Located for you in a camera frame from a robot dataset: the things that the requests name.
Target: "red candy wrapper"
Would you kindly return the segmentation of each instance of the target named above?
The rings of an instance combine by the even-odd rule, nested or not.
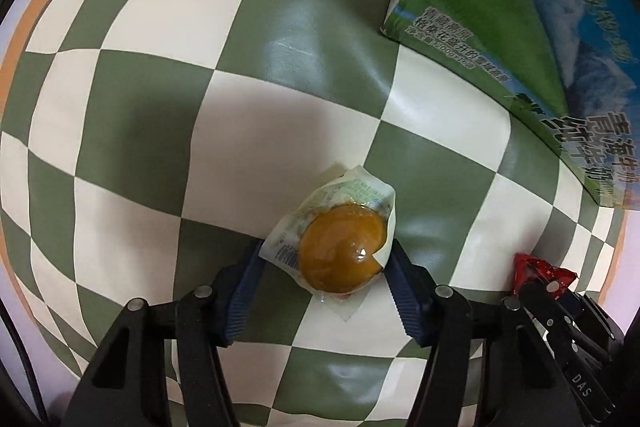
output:
[[[546,289],[554,299],[557,299],[578,278],[578,274],[550,265],[547,261],[533,257],[528,253],[517,253],[513,258],[515,265],[515,277],[513,280],[513,294],[520,292],[520,288],[527,281],[533,279],[542,280]]]

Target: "blue gripper pad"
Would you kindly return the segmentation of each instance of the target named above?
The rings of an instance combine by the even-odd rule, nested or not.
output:
[[[244,330],[249,306],[262,276],[265,260],[258,256],[261,246],[262,241],[258,241],[251,253],[239,263],[244,264],[244,270],[226,307],[225,338],[229,344]]]
[[[432,320],[436,284],[429,271],[412,264],[394,239],[384,273],[404,331],[419,346],[431,346],[436,333]]]

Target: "black cable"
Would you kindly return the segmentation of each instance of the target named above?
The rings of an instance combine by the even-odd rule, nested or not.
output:
[[[18,334],[14,321],[12,320],[11,315],[9,315],[9,311],[7,311],[2,299],[0,299],[0,318],[2,318],[4,327],[9,332],[11,340],[14,341],[15,349],[20,356],[20,361],[22,362],[22,367],[24,368],[24,372],[27,376],[27,382],[29,383],[29,388],[31,390],[31,396],[33,396],[33,401],[35,402],[36,409],[38,410],[38,416],[45,427],[50,427],[49,416],[47,416],[47,410],[44,407],[44,402],[38,386],[38,380],[36,380],[36,374],[33,371],[33,365],[31,365],[31,360],[29,359],[27,350],[22,343],[20,334]]]

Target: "white square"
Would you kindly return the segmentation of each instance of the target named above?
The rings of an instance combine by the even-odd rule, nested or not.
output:
[[[215,71],[191,137],[182,216],[266,237],[310,192],[362,164],[377,128],[336,103]]]
[[[173,378],[166,378],[166,395],[169,400],[176,403],[184,403],[182,389]]]
[[[28,52],[57,53],[84,0],[52,0],[36,24]]]
[[[180,218],[74,180],[76,282],[124,305],[174,299]]]
[[[607,279],[607,273],[609,273],[609,267],[613,259],[614,248],[611,245],[605,243],[602,245],[600,255],[596,261],[596,266],[593,268],[593,274],[591,280],[587,285],[587,291],[599,292],[604,286],[604,282]]]
[[[497,171],[511,134],[508,111],[456,74],[400,46],[382,120]]]
[[[33,111],[29,149],[72,176],[100,50],[69,50],[53,59]]]
[[[356,427],[361,423],[360,421],[318,418],[318,416],[311,416],[310,414],[288,414],[277,409],[271,409],[267,427]]]
[[[510,290],[513,256],[533,250],[552,208],[533,192],[496,174],[466,236],[450,285],[474,290]]]
[[[178,361],[178,341],[175,339],[171,340],[171,365],[174,367],[175,378],[177,378],[178,383],[180,383],[180,363]]]
[[[474,351],[474,353],[469,357],[470,359],[479,359],[482,357],[482,344]]]
[[[581,184],[583,184],[584,183],[584,179],[585,179],[584,171],[575,165],[575,160],[572,158],[572,156],[567,151],[562,149],[560,151],[560,159],[564,162],[565,166],[569,166],[569,165],[573,165],[574,166],[573,170],[571,168],[569,168],[569,170],[571,172],[573,172],[575,178]]]
[[[473,425],[476,423],[477,407],[477,405],[467,405],[460,410],[458,427],[473,427]]]
[[[370,285],[360,308],[347,321],[313,297],[293,345],[347,355],[394,357],[409,340],[386,279],[379,277]]]
[[[28,149],[5,132],[0,136],[0,201],[15,224],[31,235]]]
[[[95,344],[82,318],[76,283],[53,266],[33,240],[31,240],[31,268],[47,306],[80,335]]]
[[[128,0],[102,47],[215,68],[241,0]]]
[[[571,270],[572,272],[576,272],[578,277],[580,277],[580,272],[582,270],[582,265],[584,264],[584,258],[587,256],[587,249],[589,248],[590,241],[591,232],[585,229],[582,225],[576,225],[574,239],[571,241],[569,250],[567,250],[560,266],[567,270]],[[569,289],[573,291],[577,285],[578,280],[576,279],[571,286],[569,286]]]
[[[231,401],[271,407],[290,351],[291,346],[244,342],[219,349]]]
[[[63,364],[66,368],[66,370],[69,372],[69,374],[76,380],[76,381],[80,381],[80,377],[78,377],[78,375],[76,375],[70,367],[68,367],[68,365]]]
[[[558,188],[556,188],[554,207],[577,222],[578,216],[580,216],[580,202],[582,201],[582,184],[562,160],[559,159],[558,162]]]
[[[53,317],[51,315],[51,312],[49,311],[49,308],[47,308],[47,305],[39,298],[37,298],[33,293],[31,293],[31,290],[28,289],[20,279],[18,279],[18,284],[20,285],[20,289],[22,290],[24,298],[27,299],[27,304],[29,305],[29,308],[31,308],[31,313],[33,314],[35,319],[45,328],[47,328],[49,333],[51,333],[66,346],[65,337],[63,337],[62,333],[60,333],[60,329],[58,328],[55,320],[53,320]]]
[[[394,359],[367,420],[409,418],[426,364],[425,359]]]
[[[593,230],[591,233],[598,239],[603,241],[607,240],[609,235],[609,227],[611,226],[611,219],[613,218],[613,208],[610,206],[600,206],[598,208],[598,215],[596,216],[596,222],[593,224]]]
[[[69,347],[69,350],[71,351],[71,354],[74,356],[74,358],[76,359],[76,363],[78,364],[78,367],[80,368],[80,372],[82,374],[84,374],[84,371],[86,369],[86,367],[89,365],[89,362],[87,362],[83,357],[81,357],[80,355],[78,355],[73,349],[71,349]]]

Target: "orange border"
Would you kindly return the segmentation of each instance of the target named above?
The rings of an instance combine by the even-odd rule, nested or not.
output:
[[[4,61],[2,62],[2,65],[0,65],[0,119],[4,114],[4,106],[6,104],[7,96],[9,95],[9,89],[11,87],[12,80],[14,79],[15,68],[18,64],[20,54],[22,54],[22,51],[27,44],[27,40],[31,35],[31,31],[35,26],[38,17],[45,9],[45,6],[49,3],[49,1],[50,0],[31,0],[29,5],[27,6],[27,9],[22,14],[20,22],[18,22],[14,34],[11,37],[11,41],[9,42],[9,45],[7,47],[6,54],[4,55]],[[11,263],[9,263],[9,257],[6,253],[6,243],[4,242],[4,232],[2,230],[1,224],[0,262],[4,264],[7,274],[9,275],[9,280],[11,281],[15,292],[18,294],[20,302],[22,302],[22,305],[26,309],[27,314],[31,317],[31,320],[35,321],[35,318],[31,313],[31,308],[27,303],[27,299],[24,297],[22,289],[18,284],[18,280],[15,276],[14,270],[11,268]]]
[[[607,292],[609,291],[609,288],[611,288],[613,279],[616,278],[616,273],[618,272],[618,265],[620,264],[620,257],[622,256],[622,251],[625,249],[625,232],[626,232],[627,217],[629,217],[629,213],[628,213],[628,210],[625,210],[625,216],[622,218],[622,226],[620,227],[620,235],[618,236],[618,241],[613,251],[613,257],[611,259],[611,264],[609,265],[607,278],[604,281],[604,285],[602,286],[600,296],[598,297],[598,304],[600,306],[604,304],[604,301],[607,298]]]

